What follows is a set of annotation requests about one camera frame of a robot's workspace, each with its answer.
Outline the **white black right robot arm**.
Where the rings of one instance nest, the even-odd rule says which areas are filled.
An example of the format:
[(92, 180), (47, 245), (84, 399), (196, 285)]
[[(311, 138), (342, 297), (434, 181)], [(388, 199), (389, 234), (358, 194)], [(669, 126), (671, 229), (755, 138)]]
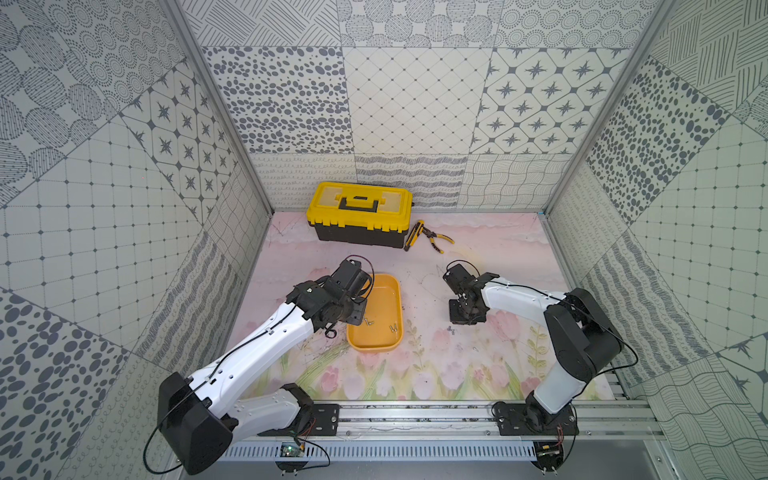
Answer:
[(601, 374), (613, 372), (612, 362), (627, 351), (631, 365), (639, 355), (625, 341), (594, 296), (583, 288), (549, 293), (514, 283), (496, 273), (470, 273), (467, 261), (446, 266), (442, 279), (453, 292), (449, 318), (455, 325), (476, 325), (500, 312), (532, 321), (545, 330), (555, 361), (549, 372), (518, 407), (494, 406), (499, 423), (520, 420), (532, 432), (574, 426), (573, 400)]

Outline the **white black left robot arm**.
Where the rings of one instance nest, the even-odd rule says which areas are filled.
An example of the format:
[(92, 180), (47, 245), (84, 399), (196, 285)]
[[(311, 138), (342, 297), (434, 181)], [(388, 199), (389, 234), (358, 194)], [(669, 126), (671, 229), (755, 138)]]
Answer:
[(167, 442), (179, 468), (199, 474), (233, 443), (252, 436), (288, 437), (303, 448), (319, 428), (332, 433), (337, 408), (316, 404), (295, 383), (250, 400), (242, 396), (315, 333), (333, 338), (338, 323), (360, 325), (374, 281), (372, 263), (349, 255), (332, 274), (295, 285), (269, 319), (222, 356), (188, 376), (174, 372), (166, 377), (158, 389), (152, 433)]

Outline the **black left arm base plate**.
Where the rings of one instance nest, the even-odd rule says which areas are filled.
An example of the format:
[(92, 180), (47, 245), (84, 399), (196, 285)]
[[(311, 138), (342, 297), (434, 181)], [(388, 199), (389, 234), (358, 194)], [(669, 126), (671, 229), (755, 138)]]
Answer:
[(309, 437), (335, 436), (338, 430), (341, 407), (334, 403), (317, 403), (295, 383), (284, 384), (276, 393), (277, 400), (286, 400), (293, 416), (286, 424), (277, 423), (274, 415), (268, 416), (271, 427), (258, 436)]

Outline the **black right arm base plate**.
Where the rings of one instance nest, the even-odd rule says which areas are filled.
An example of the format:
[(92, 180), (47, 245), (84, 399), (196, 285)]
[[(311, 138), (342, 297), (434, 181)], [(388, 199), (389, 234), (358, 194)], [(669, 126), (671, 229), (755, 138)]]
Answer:
[(569, 402), (557, 413), (549, 413), (529, 394), (524, 403), (497, 401), (491, 415), (501, 436), (578, 435), (576, 414)]

